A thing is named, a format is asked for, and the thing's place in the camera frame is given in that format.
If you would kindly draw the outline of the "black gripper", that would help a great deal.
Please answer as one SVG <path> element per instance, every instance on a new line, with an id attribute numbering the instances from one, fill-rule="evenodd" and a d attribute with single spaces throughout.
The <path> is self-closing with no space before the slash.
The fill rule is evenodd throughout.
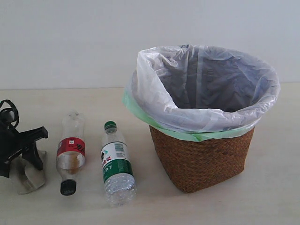
<path id="1" fill-rule="evenodd" d="M 31 163 L 37 170 L 44 165 L 39 156 L 36 141 L 48 138 L 45 127 L 18 132 L 10 123 L 0 123 L 0 175 L 8 178 L 10 164 L 18 156 Z"/>

